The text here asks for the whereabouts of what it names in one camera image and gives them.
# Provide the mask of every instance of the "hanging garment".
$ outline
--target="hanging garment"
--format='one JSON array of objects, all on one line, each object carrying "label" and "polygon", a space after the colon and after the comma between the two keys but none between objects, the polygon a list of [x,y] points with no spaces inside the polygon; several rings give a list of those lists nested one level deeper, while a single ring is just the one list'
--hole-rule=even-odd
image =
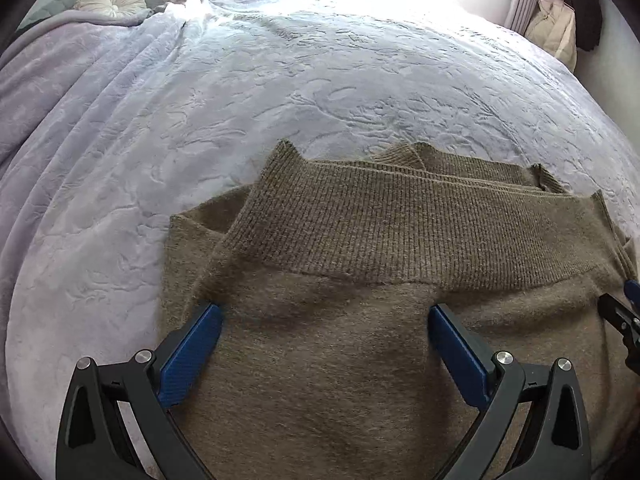
[{"label": "hanging garment", "polygon": [[283,141],[255,184],[172,217],[163,331],[199,299],[225,316],[174,413],[203,462],[247,480],[433,476],[476,416],[428,345],[439,302],[522,362],[569,357],[604,462],[637,381],[596,310],[636,275],[602,194],[420,143],[376,159],[305,160]]},{"label": "hanging garment", "polygon": [[602,9],[600,0],[565,0],[575,10],[575,44],[586,51],[600,44]]},{"label": "hanging garment", "polygon": [[575,13],[563,0],[538,0],[538,12],[524,35],[560,60],[572,73],[575,70]]}]

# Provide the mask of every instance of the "pillow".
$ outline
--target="pillow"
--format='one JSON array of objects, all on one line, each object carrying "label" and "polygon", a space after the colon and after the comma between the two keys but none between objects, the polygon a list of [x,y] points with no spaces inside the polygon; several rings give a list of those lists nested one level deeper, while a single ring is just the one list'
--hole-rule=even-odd
[{"label": "pillow", "polygon": [[146,9],[145,0],[77,0],[76,10],[98,12],[110,18],[132,16]]}]

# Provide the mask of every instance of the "bedspread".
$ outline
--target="bedspread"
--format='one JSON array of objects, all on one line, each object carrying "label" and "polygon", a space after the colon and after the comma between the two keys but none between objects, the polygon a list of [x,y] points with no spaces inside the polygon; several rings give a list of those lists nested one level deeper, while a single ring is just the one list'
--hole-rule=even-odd
[{"label": "bedspread", "polygon": [[283,137],[307,158],[428,140],[544,162],[640,232],[639,157],[513,32],[425,0],[158,10],[129,27],[44,22],[0,61],[0,408],[45,480],[76,360],[157,344],[169,216],[251,183]]}]

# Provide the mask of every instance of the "knit sweater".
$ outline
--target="knit sweater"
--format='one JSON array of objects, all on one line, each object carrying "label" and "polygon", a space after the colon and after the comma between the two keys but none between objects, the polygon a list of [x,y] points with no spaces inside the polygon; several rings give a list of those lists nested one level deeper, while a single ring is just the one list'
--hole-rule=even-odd
[{"label": "knit sweater", "polygon": [[596,311],[636,275],[602,194],[420,143],[375,158],[308,161],[284,141],[254,185],[172,217],[164,331],[198,300],[225,316],[175,410],[198,455],[218,480],[430,478],[476,416],[428,345],[446,302],[520,362],[574,363],[602,465],[637,384]]}]

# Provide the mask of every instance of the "fleece blanket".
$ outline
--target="fleece blanket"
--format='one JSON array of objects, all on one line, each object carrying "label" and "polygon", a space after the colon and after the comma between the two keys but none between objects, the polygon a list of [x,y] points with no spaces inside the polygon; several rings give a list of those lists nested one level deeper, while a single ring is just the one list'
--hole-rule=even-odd
[{"label": "fleece blanket", "polygon": [[99,24],[67,11],[0,59],[0,413],[45,480],[76,360],[158,342],[169,216],[254,181],[279,139],[306,158],[426,140],[544,162],[571,192],[601,188],[640,232],[639,157],[513,32],[427,0],[157,11]]}]

